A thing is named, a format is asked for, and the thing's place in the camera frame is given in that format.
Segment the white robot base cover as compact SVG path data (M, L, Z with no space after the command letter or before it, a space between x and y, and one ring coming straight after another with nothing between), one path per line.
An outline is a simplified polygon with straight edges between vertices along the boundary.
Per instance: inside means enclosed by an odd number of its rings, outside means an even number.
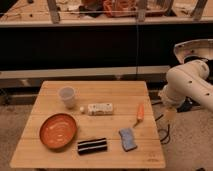
M180 64L191 56L213 60L213 39L195 39L174 45L174 55Z

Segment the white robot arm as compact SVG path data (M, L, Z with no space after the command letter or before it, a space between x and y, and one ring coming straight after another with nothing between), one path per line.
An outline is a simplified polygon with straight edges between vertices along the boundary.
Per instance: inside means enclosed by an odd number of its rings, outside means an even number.
M213 85L206 81L209 73L208 65L202 60L193 60L168 70L167 84L158 94L165 109L165 123L171 123L187 97L213 112Z

